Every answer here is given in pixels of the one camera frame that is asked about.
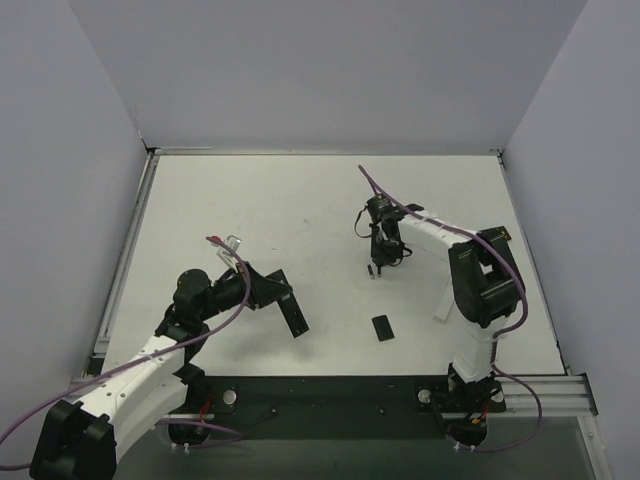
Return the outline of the slim black remote control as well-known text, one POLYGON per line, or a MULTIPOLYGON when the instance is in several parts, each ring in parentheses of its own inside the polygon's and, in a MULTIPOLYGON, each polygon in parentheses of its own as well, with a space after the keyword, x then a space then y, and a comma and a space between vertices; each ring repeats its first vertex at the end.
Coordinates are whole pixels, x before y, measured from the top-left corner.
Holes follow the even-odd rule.
POLYGON ((278 300, 278 306, 281 310, 281 313, 287 323, 287 326, 292 336, 294 338, 298 338, 301 335, 308 332, 309 326, 296 300, 294 292, 292 291, 293 287, 289 284, 288 279, 284 274, 284 271, 277 270, 269 274, 268 278, 271 280, 275 280, 281 284, 287 285, 291 289, 291 291, 288 294, 286 294, 285 296, 281 297, 278 300))

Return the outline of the black battery cover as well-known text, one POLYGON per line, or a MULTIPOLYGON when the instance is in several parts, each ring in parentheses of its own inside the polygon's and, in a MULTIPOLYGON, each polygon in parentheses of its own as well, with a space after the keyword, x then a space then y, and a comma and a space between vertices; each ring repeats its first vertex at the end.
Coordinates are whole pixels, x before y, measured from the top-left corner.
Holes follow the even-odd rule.
POLYGON ((372 324, 379 342, 385 342, 395 338, 387 315, 378 315, 373 317, 372 324))

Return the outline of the white remote control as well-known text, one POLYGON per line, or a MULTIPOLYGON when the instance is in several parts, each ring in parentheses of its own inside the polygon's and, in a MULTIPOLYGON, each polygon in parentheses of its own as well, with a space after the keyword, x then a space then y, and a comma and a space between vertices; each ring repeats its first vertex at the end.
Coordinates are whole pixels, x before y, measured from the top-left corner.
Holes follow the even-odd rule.
POLYGON ((453 287, 451 284, 448 284, 445 287, 442 293, 442 296, 438 302, 438 305, 434 311, 433 320, 440 323, 445 323, 447 321, 447 318, 451 312, 453 305, 454 305, 453 287))

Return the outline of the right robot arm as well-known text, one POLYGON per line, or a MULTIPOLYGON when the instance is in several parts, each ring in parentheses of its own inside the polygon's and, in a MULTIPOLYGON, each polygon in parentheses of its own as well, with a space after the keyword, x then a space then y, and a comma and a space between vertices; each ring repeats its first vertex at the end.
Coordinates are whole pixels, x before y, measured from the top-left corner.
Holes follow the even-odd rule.
POLYGON ((445 320, 455 307, 466 321, 461 346, 451 369, 462 382, 476 383, 492 374, 493 335, 516 310, 521 279, 503 226, 477 232, 447 225, 416 204, 402 209, 381 194, 364 210, 370 216, 370 256, 375 268, 395 267, 416 249, 449 264, 447 286, 437 317, 445 320))

